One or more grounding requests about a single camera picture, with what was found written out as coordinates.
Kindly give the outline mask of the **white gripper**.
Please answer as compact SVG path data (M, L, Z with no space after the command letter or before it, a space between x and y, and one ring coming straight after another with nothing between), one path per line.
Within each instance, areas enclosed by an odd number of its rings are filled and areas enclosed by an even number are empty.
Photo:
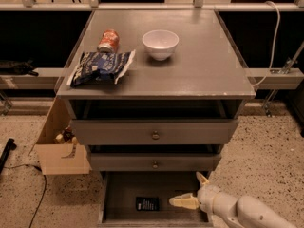
M197 192L197 197L192 193L182 194L169 199L169 203L175 207L195 210L200 208L201 211L212 214L213 202L216 195L220 192L220 188L209 184L209 180L204 177L201 172L196 173L197 180L201 188Z

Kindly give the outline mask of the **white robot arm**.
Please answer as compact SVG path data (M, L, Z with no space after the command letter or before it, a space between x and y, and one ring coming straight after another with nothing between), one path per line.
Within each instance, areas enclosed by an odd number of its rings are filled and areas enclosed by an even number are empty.
M229 228L297 228L263 202L251 196L236 198L210 183L200 172L196 173L200 189L175 196L169 203L175 207L200 209L221 218Z

